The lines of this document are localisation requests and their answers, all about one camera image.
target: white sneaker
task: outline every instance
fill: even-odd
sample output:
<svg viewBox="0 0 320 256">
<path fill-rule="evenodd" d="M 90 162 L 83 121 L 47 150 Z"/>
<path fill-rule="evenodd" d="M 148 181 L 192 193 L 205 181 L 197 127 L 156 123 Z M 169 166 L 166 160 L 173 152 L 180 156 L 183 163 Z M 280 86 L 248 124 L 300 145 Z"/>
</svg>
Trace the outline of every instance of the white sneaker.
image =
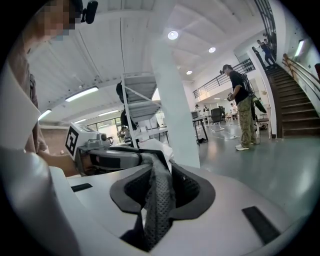
<svg viewBox="0 0 320 256">
<path fill-rule="evenodd" d="M 249 149 L 248 147 L 243 147 L 241 144 L 236 145 L 235 148 L 236 148 L 236 150 L 238 150 L 238 151 L 248 150 L 248 149 Z"/>
</svg>

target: black rectangular slot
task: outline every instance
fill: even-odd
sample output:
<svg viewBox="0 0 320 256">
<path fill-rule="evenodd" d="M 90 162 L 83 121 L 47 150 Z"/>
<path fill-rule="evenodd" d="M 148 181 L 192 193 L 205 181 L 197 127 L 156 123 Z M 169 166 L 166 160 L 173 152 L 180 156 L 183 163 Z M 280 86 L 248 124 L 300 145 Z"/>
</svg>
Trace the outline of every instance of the black rectangular slot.
<svg viewBox="0 0 320 256">
<path fill-rule="evenodd" d="M 89 189 L 89 188 L 92 188 L 92 186 L 89 183 L 84 183 L 84 184 L 75 185 L 75 186 L 71 187 L 73 192 L 78 192 L 78 191 L 86 190 L 86 189 Z"/>
<path fill-rule="evenodd" d="M 265 245 L 280 235 L 279 230 L 275 228 L 256 206 L 244 208 L 242 212 Z"/>
</svg>

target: grey mesh fabric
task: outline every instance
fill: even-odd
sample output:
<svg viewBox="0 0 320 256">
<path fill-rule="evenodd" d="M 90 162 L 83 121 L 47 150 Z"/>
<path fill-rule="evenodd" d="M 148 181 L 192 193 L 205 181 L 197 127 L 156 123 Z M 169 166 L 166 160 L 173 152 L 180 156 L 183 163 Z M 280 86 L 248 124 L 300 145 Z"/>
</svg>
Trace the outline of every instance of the grey mesh fabric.
<svg viewBox="0 0 320 256">
<path fill-rule="evenodd" d="M 150 251 L 171 227 L 169 213 L 176 207 L 176 198 L 169 170 L 155 155 L 142 153 L 141 156 L 142 164 L 152 164 L 150 189 L 144 207 L 147 210 L 144 235 L 147 250 Z"/>
</svg>

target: chair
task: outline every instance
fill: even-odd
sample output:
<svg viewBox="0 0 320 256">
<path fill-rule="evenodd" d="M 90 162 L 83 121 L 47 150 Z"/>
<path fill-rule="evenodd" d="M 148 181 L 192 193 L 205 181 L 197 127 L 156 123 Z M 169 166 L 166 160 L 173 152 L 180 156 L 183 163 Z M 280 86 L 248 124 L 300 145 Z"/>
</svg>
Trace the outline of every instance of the chair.
<svg viewBox="0 0 320 256">
<path fill-rule="evenodd" d="M 222 117 L 222 113 L 223 113 L 223 110 L 220 107 L 211 109 L 212 122 L 213 122 L 213 124 L 219 123 L 219 127 L 220 127 L 220 129 L 218 129 L 218 130 L 211 129 L 211 131 L 219 132 L 219 131 L 222 131 L 222 130 L 225 129 L 225 128 L 222 128 L 221 125 L 220 125 L 220 122 L 222 122 L 224 120 L 223 117 Z"/>
</svg>

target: computer monitor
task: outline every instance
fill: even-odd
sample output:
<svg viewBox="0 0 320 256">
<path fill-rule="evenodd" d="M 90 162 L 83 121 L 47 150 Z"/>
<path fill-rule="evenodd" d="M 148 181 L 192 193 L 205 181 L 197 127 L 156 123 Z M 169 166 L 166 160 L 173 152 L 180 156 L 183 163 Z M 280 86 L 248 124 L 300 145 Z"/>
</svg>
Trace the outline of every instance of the computer monitor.
<svg viewBox="0 0 320 256">
<path fill-rule="evenodd" d="M 198 111 L 192 111 L 192 112 L 191 112 L 192 119 L 198 118 L 198 117 L 199 117 L 199 114 L 198 114 L 198 113 L 199 113 Z"/>
</svg>

